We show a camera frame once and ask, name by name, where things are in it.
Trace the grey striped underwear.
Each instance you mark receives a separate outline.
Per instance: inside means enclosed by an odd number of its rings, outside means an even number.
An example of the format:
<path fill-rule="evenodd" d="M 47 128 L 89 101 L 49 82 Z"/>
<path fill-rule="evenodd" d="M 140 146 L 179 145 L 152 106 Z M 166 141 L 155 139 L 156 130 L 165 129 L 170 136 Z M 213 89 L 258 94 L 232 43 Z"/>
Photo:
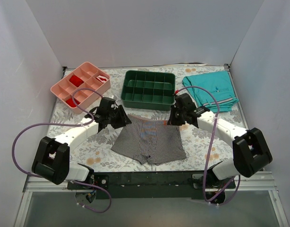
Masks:
<path fill-rule="evenodd" d="M 161 165 L 187 158 L 179 126 L 165 120 L 128 115 L 131 124 L 121 130 L 111 150 L 140 164 Z"/>

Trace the teal shorts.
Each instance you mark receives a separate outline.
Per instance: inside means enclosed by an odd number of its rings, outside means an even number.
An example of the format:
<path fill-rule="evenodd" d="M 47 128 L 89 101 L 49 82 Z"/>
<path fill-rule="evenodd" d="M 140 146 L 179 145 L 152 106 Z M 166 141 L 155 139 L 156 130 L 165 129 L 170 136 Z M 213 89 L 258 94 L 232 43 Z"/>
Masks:
<path fill-rule="evenodd" d="M 227 71 L 186 76 L 182 84 L 198 106 L 205 106 L 214 113 L 230 112 L 239 102 Z"/>

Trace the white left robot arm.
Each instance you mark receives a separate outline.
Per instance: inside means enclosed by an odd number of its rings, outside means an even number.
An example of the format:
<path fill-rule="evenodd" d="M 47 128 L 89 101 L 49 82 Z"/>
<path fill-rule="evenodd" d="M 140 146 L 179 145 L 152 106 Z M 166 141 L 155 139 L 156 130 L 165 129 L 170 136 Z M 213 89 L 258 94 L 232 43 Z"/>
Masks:
<path fill-rule="evenodd" d="M 32 164 L 32 172 L 58 185 L 65 180 L 78 181 L 84 189 L 94 185 L 93 169 L 70 161 L 70 153 L 90 136 L 111 125 L 114 129 L 131 124 L 122 105 L 104 97 L 91 109 L 77 127 L 54 137 L 41 139 Z"/>

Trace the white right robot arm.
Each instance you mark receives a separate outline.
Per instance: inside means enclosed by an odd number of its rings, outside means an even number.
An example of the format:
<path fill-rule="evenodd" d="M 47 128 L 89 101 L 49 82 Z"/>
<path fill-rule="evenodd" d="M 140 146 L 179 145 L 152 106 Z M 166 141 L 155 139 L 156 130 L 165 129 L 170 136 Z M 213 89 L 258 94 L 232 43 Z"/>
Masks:
<path fill-rule="evenodd" d="M 251 177 L 273 160 L 263 133 L 258 128 L 245 129 L 233 125 L 204 106 L 196 107 L 190 95 L 175 96 L 171 106 L 168 125 L 190 124 L 214 135 L 227 143 L 233 151 L 233 158 L 222 161 L 208 170 L 208 184 L 220 187 L 225 179 L 237 175 Z"/>

